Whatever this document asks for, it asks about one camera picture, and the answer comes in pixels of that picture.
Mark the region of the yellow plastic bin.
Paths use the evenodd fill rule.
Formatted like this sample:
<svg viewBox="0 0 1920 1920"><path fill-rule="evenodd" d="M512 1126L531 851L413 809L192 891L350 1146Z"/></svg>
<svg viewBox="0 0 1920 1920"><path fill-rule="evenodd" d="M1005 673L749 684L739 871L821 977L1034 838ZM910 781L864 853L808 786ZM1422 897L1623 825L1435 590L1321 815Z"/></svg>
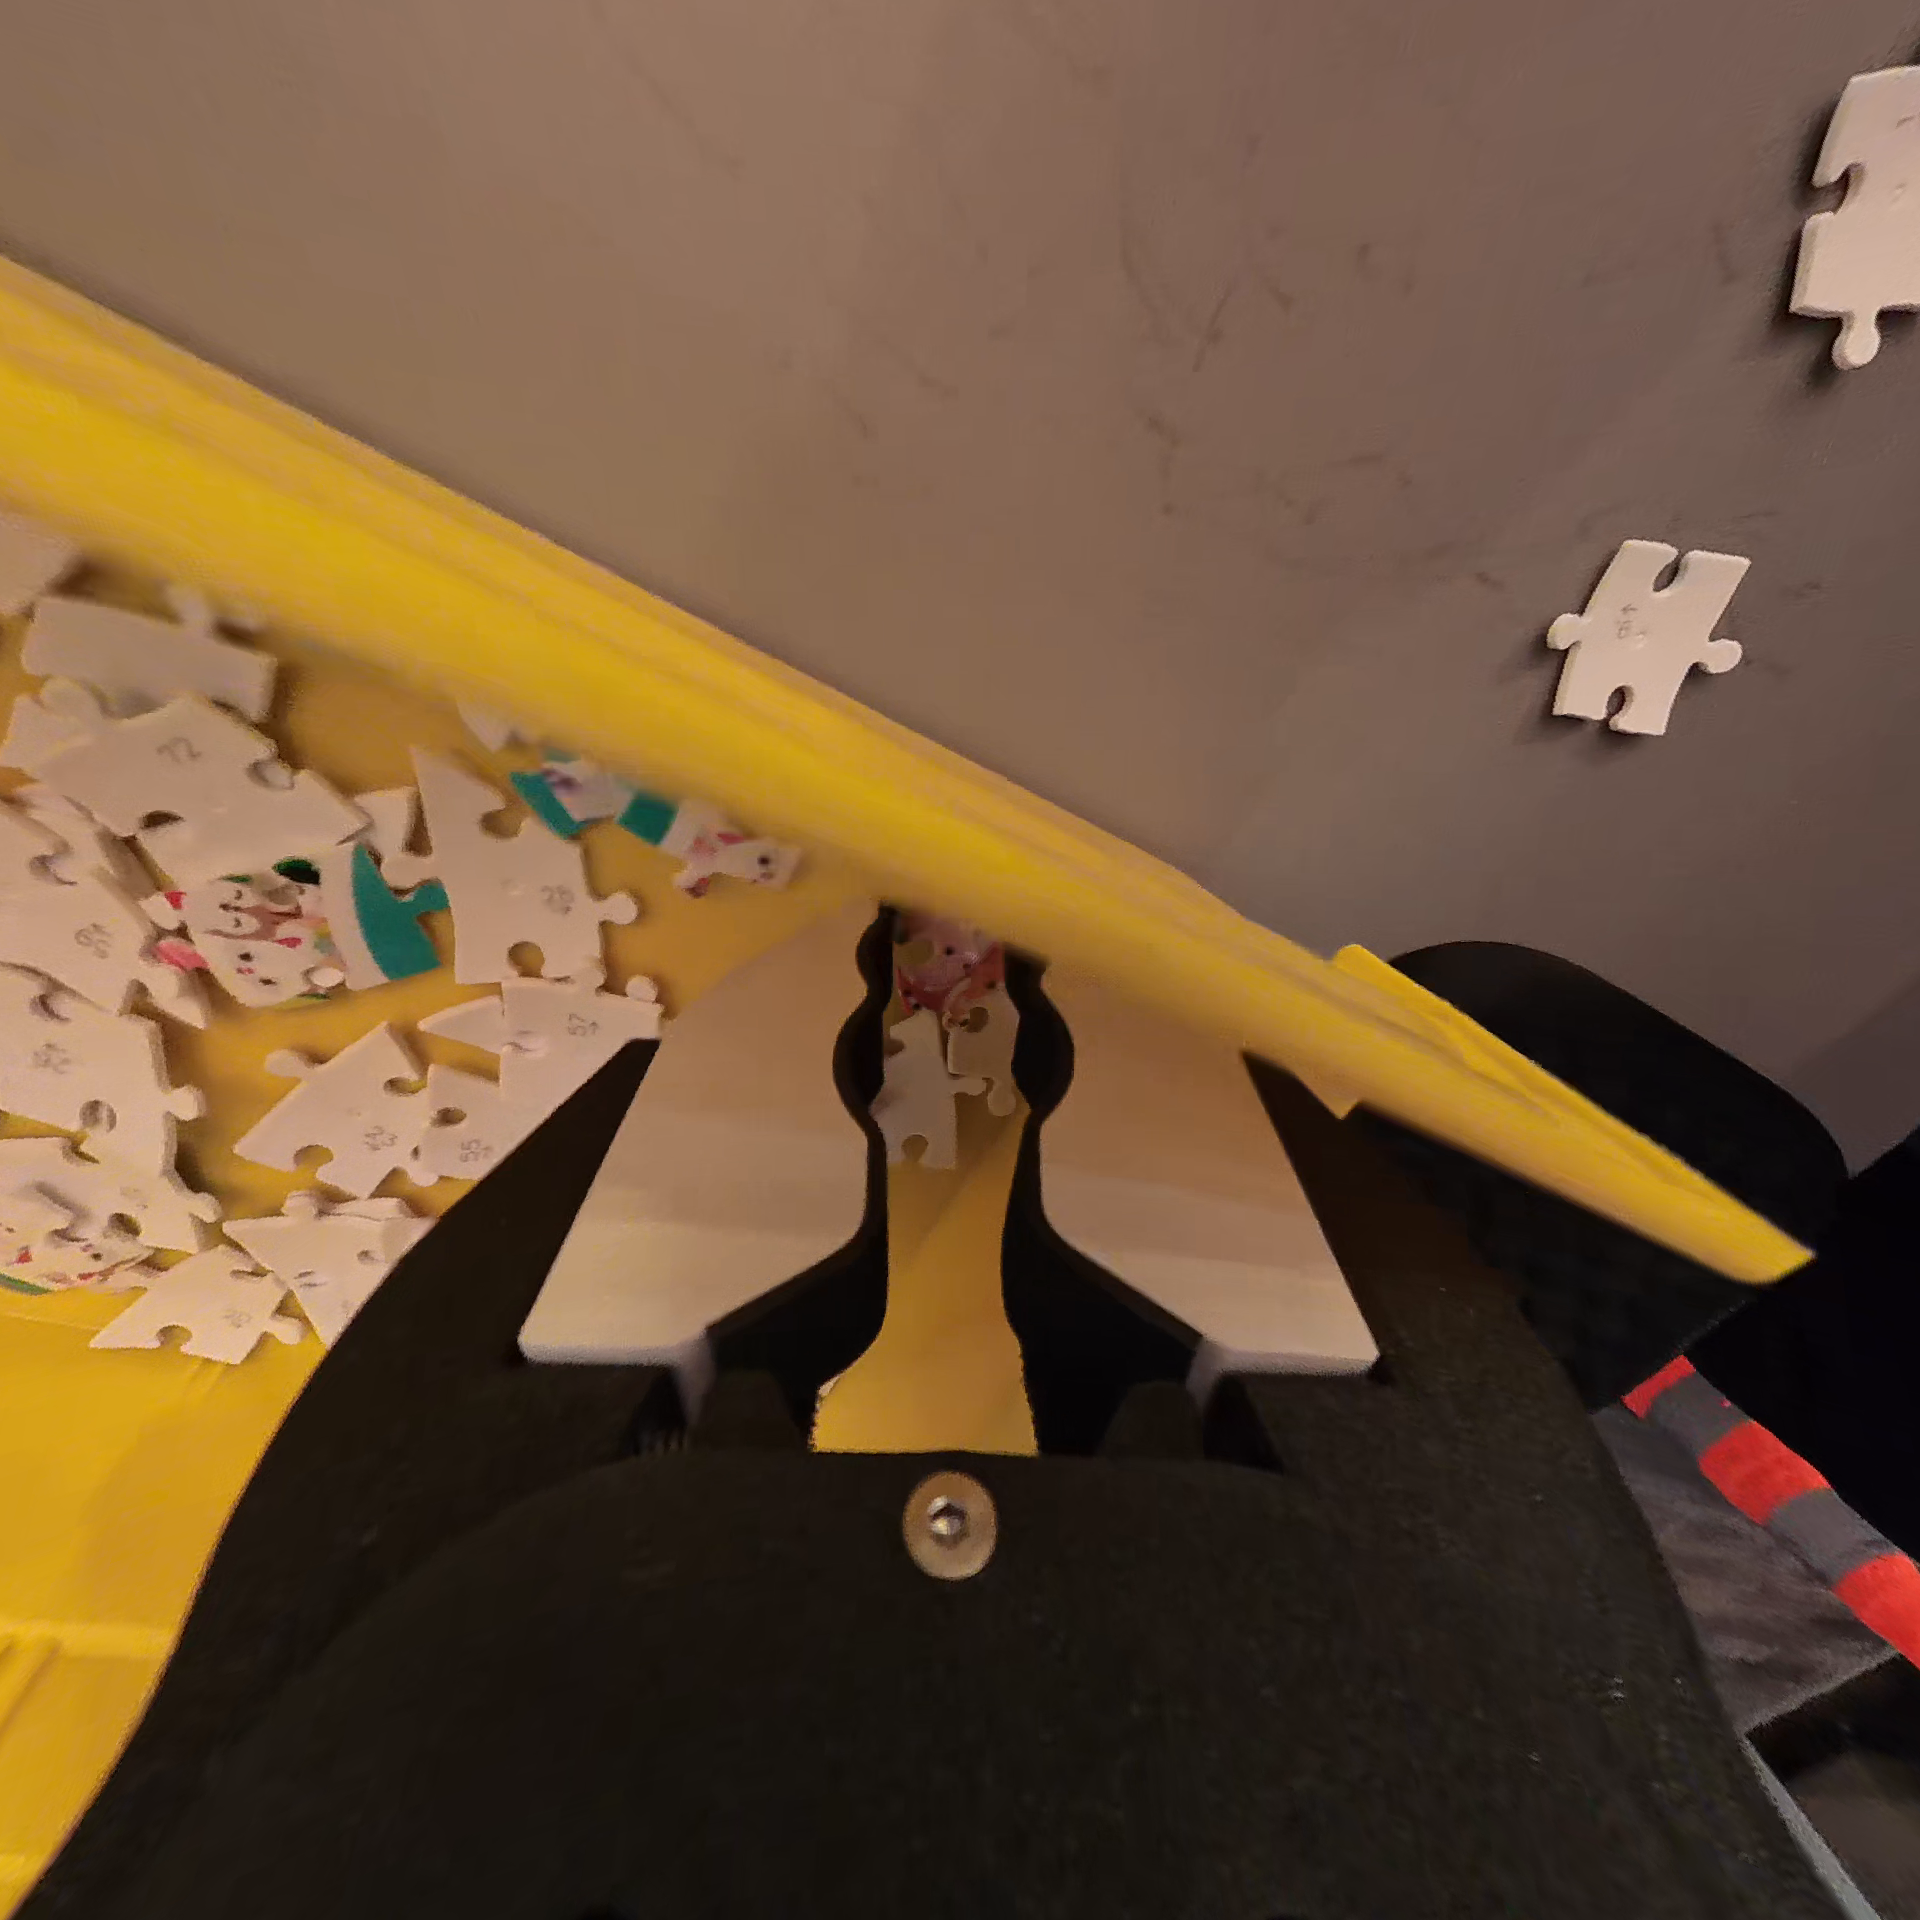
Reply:
<svg viewBox="0 0 1920 1920"><path fill-rule="evenodd" d="M880 919L818 1042L853 1223L689 1367L510 1359L630 1046L291 1405L152 1706L19 1915L1835 1915L1509 1279L1374 1143L1446 1143L1734 1282L1808 1253L1459 1005L1325 959L5 260L5 476L146 569L763 809L1229 1046L1382 1357L1200 1357L1069 1253L1022 1148L1038 1455L815 1453L879 1333Z"/></svg>

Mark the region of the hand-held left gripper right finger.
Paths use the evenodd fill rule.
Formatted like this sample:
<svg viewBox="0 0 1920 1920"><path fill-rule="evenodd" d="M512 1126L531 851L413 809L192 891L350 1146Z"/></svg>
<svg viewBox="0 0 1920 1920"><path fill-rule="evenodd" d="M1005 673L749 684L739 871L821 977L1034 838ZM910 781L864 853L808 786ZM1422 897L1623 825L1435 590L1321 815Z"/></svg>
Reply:
<svg viewBox="0 0 1920 1920"><path fill-rule="evenodd" d="M1169 1388L1365 1375L1379 1345L1243 1053L1015 959L1015 1341L1040 1442Z"/></svg>

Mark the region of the white jigsaw piece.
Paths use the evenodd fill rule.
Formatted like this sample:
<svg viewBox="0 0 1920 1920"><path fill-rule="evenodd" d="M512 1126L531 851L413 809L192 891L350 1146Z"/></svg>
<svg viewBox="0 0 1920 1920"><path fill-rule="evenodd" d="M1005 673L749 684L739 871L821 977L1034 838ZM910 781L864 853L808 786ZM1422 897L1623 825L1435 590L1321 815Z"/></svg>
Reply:
<svg viewBox="0 0 1920 1920"><path fill-rule="evenodd" d="M1831 363L1861 370L1882 350L1882 318L1918 310L1918 66L1848 79L1814 188L1841 199L1807 218L1789 309L1831 321Z"/></svg>
<svg viewBox="0 0 1920 1920"><path fill-rule="evenodd" d="M1625 539L1585 609L1560 615L1545 646L1561 657L1555 717L1623 737L1664 737L1691 675L1734 673L1743 642L1719 633L1749 558Z"/></svg>

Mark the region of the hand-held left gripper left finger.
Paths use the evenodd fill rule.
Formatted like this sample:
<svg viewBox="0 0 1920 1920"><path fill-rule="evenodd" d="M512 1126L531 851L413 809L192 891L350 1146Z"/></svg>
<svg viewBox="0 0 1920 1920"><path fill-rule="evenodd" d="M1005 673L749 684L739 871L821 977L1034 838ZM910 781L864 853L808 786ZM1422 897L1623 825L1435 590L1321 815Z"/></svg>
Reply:
<svg viewBox="0 0 1920 1920"><path fill-rule="evenodd" d="M689 1418L769 1375L805 1437L885 1311L880 1081L890 916L829 909L672 1018L520 1350L654 1364Z"/></svg>

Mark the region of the red plastic object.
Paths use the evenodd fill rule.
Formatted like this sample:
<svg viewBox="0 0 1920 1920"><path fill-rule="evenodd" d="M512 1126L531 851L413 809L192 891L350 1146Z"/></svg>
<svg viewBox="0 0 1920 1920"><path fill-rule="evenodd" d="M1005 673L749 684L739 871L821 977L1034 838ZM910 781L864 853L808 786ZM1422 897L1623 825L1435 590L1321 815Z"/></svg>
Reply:
<svg viewBox="0 0 1920 1920"><path fill-rule="evenodd" d="M1675 1442L1721 1503L1786 1547L1869 1633L1918 1666L1914 1557L1857 1513L1815 1465L1688 1357L1669 1359L1621 1405Z"/></svg>

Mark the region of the pile of puzzle pieces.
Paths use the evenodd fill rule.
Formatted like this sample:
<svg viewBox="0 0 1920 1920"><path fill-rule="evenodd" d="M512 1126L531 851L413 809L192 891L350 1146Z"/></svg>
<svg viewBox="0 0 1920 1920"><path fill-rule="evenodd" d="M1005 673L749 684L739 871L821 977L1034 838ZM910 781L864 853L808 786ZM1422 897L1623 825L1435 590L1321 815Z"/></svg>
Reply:
<svg viewBox="0 0 1920 1920"><path fill-rule="evenodd" d="M413 748L349 797L262 730L277 662L207 597L63 595L80 554L5 518L24 617L5 771L5 1279L128 1291L96 1350L242 1362L331 1346L427 1219L385 1193L479 1183L674 1014L608 985L585 836L783 889L800 853L589 758L499 779Z"/></svg>

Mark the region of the black quilted pad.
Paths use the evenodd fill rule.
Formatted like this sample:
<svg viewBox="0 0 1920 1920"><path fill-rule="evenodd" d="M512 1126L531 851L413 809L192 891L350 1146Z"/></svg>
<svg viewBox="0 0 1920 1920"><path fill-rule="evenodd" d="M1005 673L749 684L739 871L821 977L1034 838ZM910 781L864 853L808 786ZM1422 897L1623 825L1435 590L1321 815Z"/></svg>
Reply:
<svg viewBox="0 0 1920 1920"><path fill-rule="evenodd" d="M1392 967L1807 1247L1831 1228L1848 1174L1824 1125L1643 998L1519 945L1432 945ZM1621 1402L1759 1295L1392 1121L1362 1129L1514 1282L1587 1411Z"/></svg>

